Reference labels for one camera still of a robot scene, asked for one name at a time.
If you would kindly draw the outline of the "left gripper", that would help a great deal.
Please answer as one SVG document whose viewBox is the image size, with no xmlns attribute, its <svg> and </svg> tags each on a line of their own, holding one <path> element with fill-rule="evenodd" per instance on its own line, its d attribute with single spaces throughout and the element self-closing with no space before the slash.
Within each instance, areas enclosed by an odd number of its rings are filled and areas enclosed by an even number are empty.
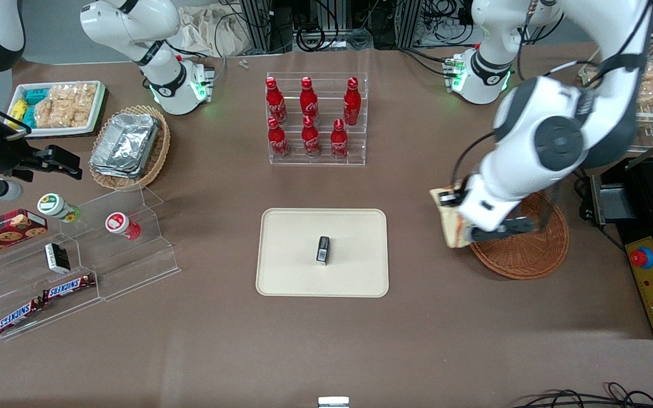
<svg viewBox="0 0 653 408">
<path fill-rule="evenodd" d="M 495 195 L 488 190 L 482 174 L 474 173 L 462 181 L 461 189 L 439 191 L 438 206 L 458 206 L 458 213 L 473 225 L 470 242 L 476 243 L 500 239 L 501 233 L 497 229 L 525 198 L 526 195 Z"/>
</svg>

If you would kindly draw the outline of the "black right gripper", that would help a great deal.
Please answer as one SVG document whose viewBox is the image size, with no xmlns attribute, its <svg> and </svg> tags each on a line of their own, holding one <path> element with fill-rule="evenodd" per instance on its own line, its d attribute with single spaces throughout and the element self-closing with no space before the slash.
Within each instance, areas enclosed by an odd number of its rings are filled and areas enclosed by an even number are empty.
<svg viewBox="0 0 653 408">
<path fill-rule="evenodd" d="M 8 141 L 7 136 L 15 131 L 5 124 L 0 124 L 0 176 L 13 177 L 24 182 L 33 181 L 33 172 L 65 174 L 75 180 L 81 180 L 83 171 L 79 166 L 80 157 L 60 146 L 49 145 L 43 150 L 29 146 L 25 139 Z M 41 160 L 41 164 L 25 163 L 33 157 Z"/>
</svg>

